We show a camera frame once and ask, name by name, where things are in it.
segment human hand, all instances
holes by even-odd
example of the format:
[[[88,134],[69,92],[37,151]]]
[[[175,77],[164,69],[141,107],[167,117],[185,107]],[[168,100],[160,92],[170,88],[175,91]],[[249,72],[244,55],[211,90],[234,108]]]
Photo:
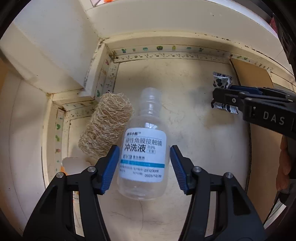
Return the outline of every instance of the human hand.
[[[276,190],[286,189],[290,183],[288,176],[291,171],[291,159],[288,154],[287,138],[283,135],[281,138],[281,154],[279,155],[279,168],[276,176]]]

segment silver screw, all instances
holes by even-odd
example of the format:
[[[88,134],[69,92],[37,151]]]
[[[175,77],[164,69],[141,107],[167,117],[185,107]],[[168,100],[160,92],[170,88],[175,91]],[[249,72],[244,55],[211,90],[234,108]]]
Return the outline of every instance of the silver screw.
[[[87,169],[88,172],[94,172],[96,168],[94,166],[91,166]]]
[[[194,167],[194,168],[193,168],[193,171],[194,171],[194,172],[201,172],[202,169],[201,169],[201,167]]]
[[[63,172],[58,172],[57,174],[56,174],[56,177],[57,178],[62,178],[64,176],[64,173]]]
[[[231,172],[225,173],[225,176],[229,179],[233,178],[233,174]]]

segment loofah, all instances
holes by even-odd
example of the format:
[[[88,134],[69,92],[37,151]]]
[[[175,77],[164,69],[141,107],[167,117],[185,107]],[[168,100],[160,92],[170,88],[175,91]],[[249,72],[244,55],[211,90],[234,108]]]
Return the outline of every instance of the loofah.
[[[106,156],[122,136],[132,114],[132,105],[122,93],[103,94],[79,139],[78,147],[93,158]]]

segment blue stripe on label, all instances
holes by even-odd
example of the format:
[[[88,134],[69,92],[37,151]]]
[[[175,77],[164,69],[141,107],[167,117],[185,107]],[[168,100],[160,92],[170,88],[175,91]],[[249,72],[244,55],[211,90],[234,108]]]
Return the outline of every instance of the blue stripe on label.
[[[123,160],[121,159],[120,163],[124,164],[130,164],[130,165],[135,165],[135,166],[143,166],[143,167],[159,167],[159,168],[164,168],[164,164],[159,164],[159,163],[150,163],[150,162],[143,162],[143,161],[129,161],[129,160]]]

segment bottle neck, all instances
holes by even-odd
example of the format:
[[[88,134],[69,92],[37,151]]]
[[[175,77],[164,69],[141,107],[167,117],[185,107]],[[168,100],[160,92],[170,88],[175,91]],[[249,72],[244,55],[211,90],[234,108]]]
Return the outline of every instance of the bottle neck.
[[[160,103],[155,102],[140,102],[139,115],[152,115],[159,117],[159,112],[161,109]]]

